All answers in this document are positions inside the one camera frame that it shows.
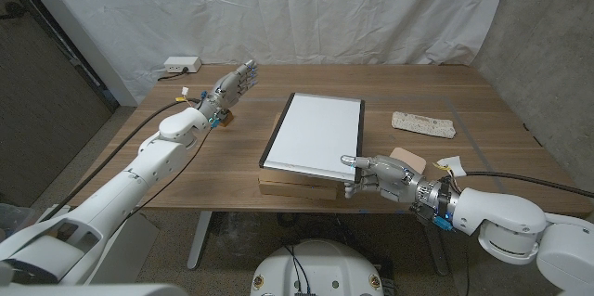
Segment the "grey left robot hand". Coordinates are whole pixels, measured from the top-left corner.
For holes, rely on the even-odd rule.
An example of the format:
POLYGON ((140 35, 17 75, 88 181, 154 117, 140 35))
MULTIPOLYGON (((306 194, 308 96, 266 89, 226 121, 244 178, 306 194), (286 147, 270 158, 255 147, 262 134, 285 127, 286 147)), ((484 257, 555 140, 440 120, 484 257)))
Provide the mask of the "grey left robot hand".
POLYGON ((211 92, 201 101, 198 110, 209 122, 224 120, 231 107, 252 87, 258 84, 258 66, 254 60, 237 67, 215 84, 211 92))

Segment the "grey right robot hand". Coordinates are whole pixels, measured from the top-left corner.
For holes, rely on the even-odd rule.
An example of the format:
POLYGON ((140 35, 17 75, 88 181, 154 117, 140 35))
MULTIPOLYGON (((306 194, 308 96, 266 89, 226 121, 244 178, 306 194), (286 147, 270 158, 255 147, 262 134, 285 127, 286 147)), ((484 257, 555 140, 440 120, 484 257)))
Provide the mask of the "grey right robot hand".
POLYGON ((409 203, 409 209, 425 225, 434 224, 446 231, 454 228, 453 215, 461 192, 452 175, 429 181, 405 162, 382 155, 342 155, 341 162, 360 172, 357 182, 344 184, 347 199, 358 192, 377 191, 386 199, 409 203))

